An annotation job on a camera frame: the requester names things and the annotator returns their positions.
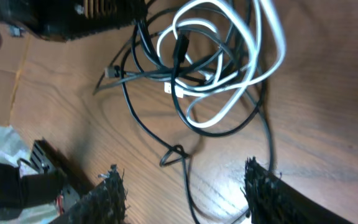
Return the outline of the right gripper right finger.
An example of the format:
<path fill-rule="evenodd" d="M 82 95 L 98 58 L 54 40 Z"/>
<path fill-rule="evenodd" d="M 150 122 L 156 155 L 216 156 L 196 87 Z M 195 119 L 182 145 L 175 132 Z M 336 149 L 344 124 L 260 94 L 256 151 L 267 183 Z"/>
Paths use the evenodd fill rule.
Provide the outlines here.
<path fill-rule="evenodd" d="M 252 223 L 349 223 L 264 169 L 254 157 L 246 160 L 244 181 Z"/>

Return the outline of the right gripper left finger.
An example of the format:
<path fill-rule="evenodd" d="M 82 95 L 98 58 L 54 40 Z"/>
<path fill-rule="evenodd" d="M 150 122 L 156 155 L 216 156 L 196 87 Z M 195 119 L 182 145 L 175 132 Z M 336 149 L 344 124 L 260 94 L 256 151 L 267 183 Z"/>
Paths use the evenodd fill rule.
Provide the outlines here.
<path fill-rule="evenodd" d="M 93 190 L 52 221 L 53 224 L 122 224 L 126 218 L 123 179 L 113 164 Z"/>

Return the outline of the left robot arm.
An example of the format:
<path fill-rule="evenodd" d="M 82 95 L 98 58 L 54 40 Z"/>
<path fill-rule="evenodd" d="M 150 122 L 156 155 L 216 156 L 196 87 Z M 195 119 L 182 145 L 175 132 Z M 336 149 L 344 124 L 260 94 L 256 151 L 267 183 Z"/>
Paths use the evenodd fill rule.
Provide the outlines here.
<path fill-rule="evenodd" d="M 144 0 L 0 0 L 0 22 L 55 42 L 127 27 L 147 13 Z"/>

